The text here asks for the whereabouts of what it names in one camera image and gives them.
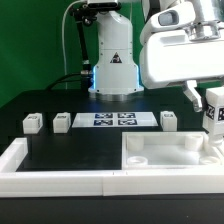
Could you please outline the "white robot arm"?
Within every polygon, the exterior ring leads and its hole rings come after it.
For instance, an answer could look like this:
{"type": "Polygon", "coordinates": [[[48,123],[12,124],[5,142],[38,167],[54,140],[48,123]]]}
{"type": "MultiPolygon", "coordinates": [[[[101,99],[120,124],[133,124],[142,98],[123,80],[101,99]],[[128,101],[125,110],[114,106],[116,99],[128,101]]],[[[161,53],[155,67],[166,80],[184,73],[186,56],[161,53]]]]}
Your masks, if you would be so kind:
{"type": "Polygon", "coordinates": [[[147,89],[181,86],[203,109],[199,82],[224,78],[222,0],[141,0],[144,27],[139,63],[132,59],[132,23],[115,10],[129,0],[87,0],[98,12],[99,61],[92,91],[127,95],[141,82],[147,89]]]}

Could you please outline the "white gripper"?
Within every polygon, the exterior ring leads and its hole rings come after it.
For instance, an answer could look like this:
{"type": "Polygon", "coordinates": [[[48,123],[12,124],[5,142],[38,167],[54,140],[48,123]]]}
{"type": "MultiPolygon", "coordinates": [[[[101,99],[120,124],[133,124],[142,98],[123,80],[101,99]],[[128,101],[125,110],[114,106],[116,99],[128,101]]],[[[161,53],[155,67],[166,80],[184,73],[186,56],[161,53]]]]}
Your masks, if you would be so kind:
{"type": "Polygon", "coordinates": [[[224,77],[224,7],[220,1],[162,1],[140,35],[140,74],[148,89],[183,85],[195,112],[197,81],[224,77]]]}

